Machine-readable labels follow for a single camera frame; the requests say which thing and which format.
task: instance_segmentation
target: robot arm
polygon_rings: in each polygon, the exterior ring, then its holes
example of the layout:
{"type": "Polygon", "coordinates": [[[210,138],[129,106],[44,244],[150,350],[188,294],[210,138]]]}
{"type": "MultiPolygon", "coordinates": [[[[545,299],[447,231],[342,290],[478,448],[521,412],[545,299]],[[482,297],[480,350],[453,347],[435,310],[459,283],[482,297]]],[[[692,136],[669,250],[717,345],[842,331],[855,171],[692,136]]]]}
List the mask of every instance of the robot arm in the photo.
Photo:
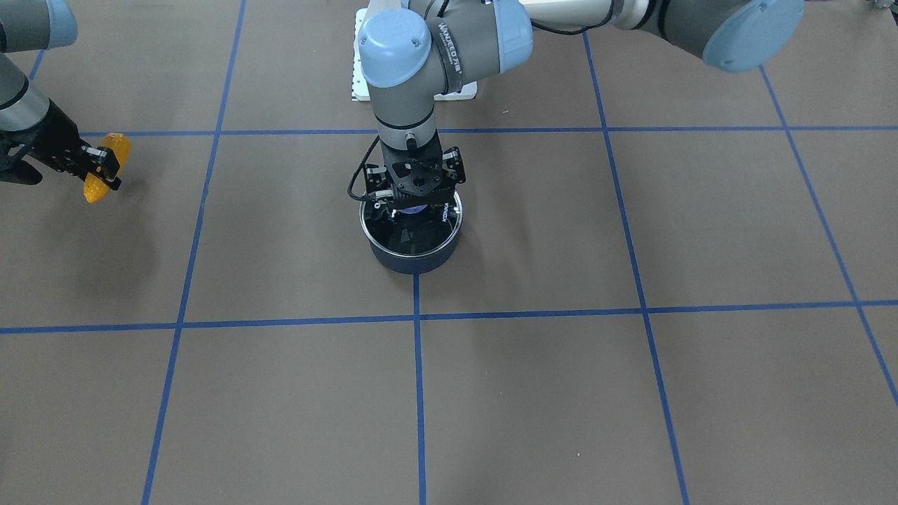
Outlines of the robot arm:
{"type": "Polygon", "coordinates": [[[708,65],[743,72],[785,44],[803,11],[804,0],[372,0],[356,43],[384,165],[367,164],[375,140],[348,192],[362,202],[375,256],[422,273],[451,254],[464,164],[458,147],[440,144],[433,97],[522,65],[533,26],[648,31],[708,65]],[[359,197],[352,186],[362,171],[359,197]]]}
{"type": "MultiPolygon", "coordinates": [[[[0,0],[4,53],[67,46],[77,34],[64,0],[0,0]]],[[[129,151],[128,140],[119,134],[109,134],[97,148],[82,140],[75,123],[0,55],[0,182],[39,183],[40,172],[24,161],[30,155],[84,181],[84,196],[93,203],[119,187],[118,173],[129,151]]]]}

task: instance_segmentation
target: blue tape line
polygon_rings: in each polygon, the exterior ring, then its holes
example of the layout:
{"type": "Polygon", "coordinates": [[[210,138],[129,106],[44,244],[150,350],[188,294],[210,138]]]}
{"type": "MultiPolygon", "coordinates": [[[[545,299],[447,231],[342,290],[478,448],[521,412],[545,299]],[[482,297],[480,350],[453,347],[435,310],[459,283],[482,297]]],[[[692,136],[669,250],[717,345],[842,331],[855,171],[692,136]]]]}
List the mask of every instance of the blue tape line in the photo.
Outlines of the blue tape line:
{"type": "Polygon", "coordinates": [[[870,300],[860,302],[863,306],[898,306],[898,300],[870,300]]]}
{"type": "MultiPolygon", "coordinates": [[[[106,133],[100,131],[84,131],[81,133],[81,136],[104,137],[106,133]]],[[[121,133],[127,137],[212,137],[216,132],[212,129],[196,129],[184,131],[120,131],[118,133],[121,133]]]]}
{"type": "Polygon", "coordinates": [[[799,302],[789,304],[743,304],[731,306],[667,306],[649,307],[650,314],[690,314],[698,312],[744,312],[760,310],[790,310],[807,308],[853,307],[854,302],[799,302]]]}
{"type": "Polygon", "coordinates": [[[653,131],[782,131],[779,126],[719,126],[719,127],[609,127],[611,132],[653,132],[653,131]]]}
{"type": "Polygon", "coordinates": [[[898,126],[789,126],[795,131],[882,131],[896,130],[898,126]]]}
{"type": "Polygon", "coordinates": [[[21,328],[0,328],[0,335],[21,335],[31,333],[77,333],[77,332],[133,332],[137,330],[173,330],[175,323],[137,324],[84,324],[75,326],[32,326],[21,328]]]}
{"type": "Polygon", "coordinates": [[[563,127],[563,128],[441,128],[440,133],[597,133],[602,131],[596,127],[563,127]]]}
{"type": "Polygon", "coordinates": [[[424,370],[421,358],[421,279],[416,273],[412,280],[415,311],[415,388],[418,397],[418,504],[427,505],[427,459],[424,437],[424,370]]]}
{"type": "MultiPolygon", "coordinates": [[[[898,300],[866,300],[862,306],[898,306],[898,300]]],[[[852,301],[836,302],[796,302],[783,304],[743,304],[728,306],[658,306],[647,307],[649,314],[689,314],[715,312],[748,312],[766,310],[797,310],[853,307],[852,301]]],[[[470,319],[519,319],[533,317],[588,317],[606,315],[639,315],[641,308],[607,308],[582,310],[544,310],[524,312],[471,312],[449,314],[421,314],[421,321],[461,321],[470,319]]],[[[180,325],[183,329],[210,328],[251,328],[260,326],[304,326],[316,324],[358,324],[358,323],[407,323],[415,321],[415,315],[361,315],[350,317],[307,317],[293,319],[257,319],[231,321],[194,321],[180,325]]],[[[0,328],[2,334],[34,333],[74,333],[74,332],[133,332],[143,330],[174,330],[177,323],[134,323],[134,324],[84,324],[72,326],[21,326],[0,328]]]]}
{"type": "MultiPolygon", "coordinates": [[[[898,130],[898,126],[825,126],[825,127],[789,127],[791,130],[802,131],[889,131],[898,130]]],[[[663,132],[663,131],[783,131],[781,126],[716,126],[716,127],[570,127],[570,128],[441,128],[440,133],[463,135],[469,133],[599,133],[603,131],[613,133],[634,133],[634,132],[663,132]]],[[[220,130],[172,130],[172,131],[121,131],[129,137],[212,137],[214,135],[222,137],[237,136],[290,136],[290,135],[375,135],[376,129],[357,128],[357,129],[220,129],[220,130]]],[[[87,131],[83,132],[83,137],[103,137],[105,132],[87,131]]]]}
{"type": "Polygon", "coordinates": [[[608,308],[595,310],[542,310],[530,312],[472,312],[458,314],[424,314],[421,321],[458,321],[463,319],[518,319],[527,317],[579,317],[590,315],[642,314],[638,308],[608,308]]]}
{"type": "Polygon", "coordinates": [[[180,347],[180,328],[174,331],[172,339],[172,351],[169,353],[169,364],[165,370],[165,385],[163,386],[163,398],[159,403],[159,415],[156,417],[156,429],[153,433],[153,446],[150,448],[150,463],[146,468],[146,480],[144,482],[144,495],[141,505],[149,505],[150,492],[153,490],[153,478],[156,474],[156,461],[159,458],[159,446],[163,440],[163,428],[165,426],[165,414],[168,412],[168,399],[172,392],[172,379],[174,378],[174,365],[178,360],[178,348],[180,347]]]}
{"type": "Polygon", "coordinates": [[[38,51],[38,58],[34,60],[34,66],[31,67],[31,72],[28,74],[28,78],[31,81],[38,76],[38,68],[40,68],[40,62],[44,60],[44,52],[44,49],[38,51]]]}
{"type": "Polygon", "coordinates": [[[777,110],[777,114],[779,115],[779,121],[782,123],[783,128],[786,131],[786,137],[788,137],[789,145],[792,147],[792,153],[795,155],[795,160],[798,163],[798,170],[801,171],[801,176],[805,180],[807,192],[811,195],[811,201],[814,203],[814,209],[816,209],[817,216],[820,218],[820,223],[823,225],[823,230],[826,232],[826,238],[830,241],[832,253],[836,257],[836,262],[839,263],[839,270],[841,270],[842,277],[845,279],[845,285],[848,286],[848,291],[851,293],[851,300],[854,302],[854,306],[858,310],[858,317],[860,317],[860,321],[864,326],[864,331],[867,332],[867,339],[870,341],[870,347],[873,348],[873,353],[876,355],[876,361],[879,362],[879,368],[882,370],[883,376],[885,377],[885,383],[888,385],[889,391],[892,393],[892,399],[895,403],[895,406],[898,407],[898,389],[895,388],[895,383],[892,380],[892,374],[889,372],[889,367],[885,364],[883,353],[882,351],[880,351],[879,344],[876,342],[876,336],[874,336],[873,330],[870,329],[870,324],[867,321],[867,315],[864,314],[864,307],[860,303],[860,299],[858,298],[858,292],[854,288],[854,283],[851,282],[851,276],[848,273],[848,268],[845,266],[845,261],[842,259],[841,252],[839,252],[839,246],[836,244],[835,236],[832,234],[829,222],[826,220],[826,215],[823,213],[823,206],[820,204],[820,200],[817,198],[817,192],[814,190],[814,185],[811,183],[811,177],[807,173],[805,162],[802,160],[801,154],[798,152],[798,145],[796,144],[795,139],[792,137],[792,131],[788,123],[786,122],[786,115],[783,114],[783,110],[779,106],[777,94],[773,91],[773,84],[770,82],[770,77],[767,75],[767,70],[764,69],[764,65],[761,65],[761,75],[764,78],[764,83],[767,85],[767,91],[770,93],[770,99],[773,100],[773,107],[777,110]]]}
{"type": "Polygon", "coordinates": [[[689,491],[686,486],[686,477],[682,469],[682,461],[680,459],[680,449],[676,441],[676,432],[674,431],[674,419],[671,415],[670,404],[667,400],[667,389],[665,387],[664,375],[661,371],[661,361],[658,358],[658,351],[655,345],[655,334],[652,331],[652,323],[649,320],[646,295],[642,288],[642,277],[639,275],[639,265],[636,258],[636,250],[633,247],[633,237],[629,229],[629,220],[627,219],[627,208],[624,204],[623,191],[621,190],[621,179],[618,177],[617,164],[614,161],[614,151],[612,149],[611,134],[608,131],[608,123],[605,119],[605,108],[602,103],[602,92],[599,88],[599,78],[595,73],[595,64],[593,63],[593,52],[589,47],[589,36],[583,34],[583,44],[586,49],[586,59],[589,62],[589,73],[593,78],[593,89],[595,91],[595,103],[599,108],[599,120],[602,122],[603,136],[605,140],[605,149],[608,151],[608,163],[611,166],[612,178],[614,180],[614,193],[617,196],[618,208],[621,212],[621,222],[623,223],[624,236],[627,239],[627,251],[629,252],[630,266],[633,269],[633,278],[636,281],[636,291],[639,296],[639,308],[642,313],[642,322],[646,327],[646,337],[648,339],[648,349],[652,355],[652,367],[655,369],[655,380],[658,387],[658,396],[661,399],[661,407],[665,415],[665,425],[667,427],[667,437],[671,445],[671,453],[673,456],[673,465],[676,470],[677,482],[680,485],[680,496],[683,505],[690,505],[689,491]]]}
{"type": "MultiPolygon", "coordinates": [[[[231,89],[231,78],[233,76],[233,67],[237,59],[237,48],[240,45],[240,36],[243,26],[243,16],[246,12],[246,0],[240,2],[240,12],[237,14],[237,26],[234,30],[233,43],[231,46],[231,58],[228,61],[227,74],[224,80],[224,89],[222,90],[222,99],[218,109],[218,121],[216,123],[216,131],[221,130],[222,123],[225,121],[225,109],[227,108],[228,93],[231,89]]],[[[187,301],[190,295],[190,284],[193,280],[193,268],[197,260],[197,250],[199,248],[199,237],[203,230],[203,216],[206,208],[206,198],[209,193],[209,183],[212,180],[212,172],[215,169],[216,157],[218,154],[218,144],[221,136],[216,134],[212,139],[212,149],[209,153],[209,162],[206,168],[206,179],[203,182],[203,192],[199,199],[199,210],[197,213],[197,223],[193,233],[193,243],[190,247],[190,257],[187,264],[187,273],[184,276],[184,288],[181,292],[180,307],[178,309],[177,328],[174,331],[172,339],[172,352],[169,355],[169,366],[165,372],[165,386],[163,387],[163,397],[159,404],[159,417],[156,420],[156,430],[153,436],[153,447],[150,451],[150,461],[146,470],[146,482],[144,484],[144,496],[141,505],[149,505],[150,494],[153,490],[153,479],[156,470],[156,461],[159,457],[159,447],[162,443],[163,429],[165,427],[165,414],[168,412],[168,401],[172,391],[172,380],[174,378],[174,369],[178,359],[178,348],[180,347],[181,329],[184,325],[184,315],[187,313],[187,301]]]]}
{"type": "Polygon", "coordinates": [[[259,319],[252,321],[197,321],[184,323],[185,329],[251,328],[259,326],[307,326],[316,324],[400,323],[414,321],[414,315],[369,315],[359,317],[309,317],[305,319],[259,319]]]}
{"type": "Polygon", "coordinates": [[[281,136],[281,135],[376,135],[376,129],[223,129],[219,132],[225,136],[281,136]]]}

